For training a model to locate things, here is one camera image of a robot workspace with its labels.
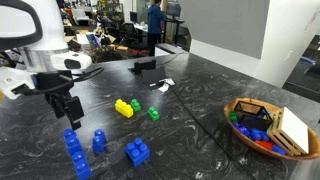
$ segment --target wooden bowl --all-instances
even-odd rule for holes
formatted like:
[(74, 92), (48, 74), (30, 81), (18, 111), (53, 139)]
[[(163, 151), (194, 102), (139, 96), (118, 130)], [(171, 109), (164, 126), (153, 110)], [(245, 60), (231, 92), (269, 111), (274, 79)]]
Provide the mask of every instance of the wooden bowl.
[(244, 142), (246, 145), (248, 145), (249, 147), (253, 148), (254, 150), (256, 150), (260, 153), (263, 153), (268, 156), (277, 157), (277, 158), (285, 158), (285, 159), (291, 159), (291, 160), (310, 160), (310, 159), (316, 159), (316, 158), (320, 157), (320, 140), (319, 140), (317, 134), (311, 128), (308, 128), (309, 154), (303, 154), (303, 155), (299, 155), (299, 156), (281, 155), (281, 154), (272, 152), (272, 151), (256, 144), (254, 141), (247, 138), (246, 136), (242, 135), (233, 126), (233, 124), (229, 120), (229, 111), (234, 110), (234, 107), (236, 106), (238, 101), (244, 101), (244, 102), (264, 106), (267, 109), (267, 111), (269, 111), (269, 112), (274, 112), (274, 111), (277, 111), (281, 108), (274, 106), (272, 104), (263, 102), (263, 101), (259, 101), (256, 99), (249, 99), (249, 98), (236, 98), (234, 101), (231, 101), (230, 103), (225, 105), (224, 116), (226, 117), (229, 125), (231, 126), (231, 128), (232, 128), (233, 132), (236, 134), (236, 136), (238, 136), (241, 139), (241, 141)]

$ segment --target desk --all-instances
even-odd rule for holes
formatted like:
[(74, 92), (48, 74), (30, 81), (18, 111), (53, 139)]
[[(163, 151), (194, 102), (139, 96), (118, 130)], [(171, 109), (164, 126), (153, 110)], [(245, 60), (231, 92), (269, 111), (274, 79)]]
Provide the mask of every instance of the desk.
[(177, 44), (177, 43), (178, 43), (178, 35), (179, 35), (180, 24), (184, 23), (185, 21), (166, 18), (166, 20), (164, 21), (164, 36), (163, 36), (162, 43), (165, 43), (165, 42), (166, 42), (167, 23), (168, 23), (168, 22), (169, 22), (169, 23), (177, 24), (176, 34), (175, 34), (175, 36), (174, 36), (174, 43)]
[(145, 28), (145, 26), (140, 26), (139, 24), (134, 24), (134, 27), (138, 30), (138, 36), (139, 36), (139, 42), (143, 42), (143, 32), (148, 34), (148, 28)]
[(146, 33), (148, 33), (148, 28), (145, 28), (145, 26), (140, 26), (138, 24), (134, 24), (134, 27), (138, 30), (138, 31), (144, 31)]
[[(146, 57), (93, 65), (103, 66), (99, 76), (76, 83), (85, 116), (77, 130), (92, 179), (290, 179), (301, 163), (276, 159), (251, 150), (234, 136), (223, 107), (236, 97), (251, 97), (287, 106), (312, 129), (319, 127), (320, 104), (276, 88), (193, 54), (157, 58), (175, 87), (150, 91), (142, 78), (127, 69)], [(115, 101), (138, 99), (142, 111), (127, 119), (114, 110)], [(154, 106), (159, 121), (146, 114)], [(62, 137), (70, 127), (57, 120), (43, 96), (23, 96), (0, 103), (1, 179), (76, 179)], [(92, 152), (94, 130), (106, 132), (107, 152)], [(132, 168), (125, 146), (141, 137), (150, 159)], [(301, 179), (312, 180), (316, 173)]]

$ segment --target green lego brick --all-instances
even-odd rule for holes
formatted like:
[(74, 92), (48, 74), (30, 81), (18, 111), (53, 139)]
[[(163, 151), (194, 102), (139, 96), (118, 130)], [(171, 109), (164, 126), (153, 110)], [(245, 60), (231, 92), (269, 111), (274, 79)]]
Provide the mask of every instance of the green lego brick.
[(131, 104), (131, 107), (134, 110), (134, 112), (138, 112), (141, 110), (141, 106), (136, 99), (132, 99), (130, 104)]
[(160, 115), (158, 111), (154, 109), (154, 107), (149, 108), (148, 115), (151, 117), (152, 120), (157, 121), (160, 119)]
[(237, 120), (237, 115), (236, 115), (236, 112), (235, 111), (230, 111), (229, 112), (229, 120), (231, 122), (238, 122)]

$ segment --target yellow lego brick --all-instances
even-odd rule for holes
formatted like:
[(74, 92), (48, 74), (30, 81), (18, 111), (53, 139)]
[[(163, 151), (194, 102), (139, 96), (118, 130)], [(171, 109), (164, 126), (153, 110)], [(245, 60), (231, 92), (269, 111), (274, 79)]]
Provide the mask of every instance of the yellow lego brick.
[(125, 117), (130, 118), (131, 116), (133, 116), (132, 107), (129, 104), (123, 102), (121, 99), (118, 99), (114, 106), (116, 108), (116, 111), (118, 111)]

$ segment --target blue shirt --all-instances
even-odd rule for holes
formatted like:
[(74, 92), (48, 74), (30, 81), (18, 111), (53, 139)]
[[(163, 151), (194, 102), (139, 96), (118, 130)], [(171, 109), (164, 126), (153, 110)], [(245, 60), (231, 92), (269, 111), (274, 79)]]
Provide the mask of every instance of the blue shirt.
[(161, 34), (161, 21), (165, 20), (165, 16), (159, 6), (152, 5), (148, 9), (148, 33)]

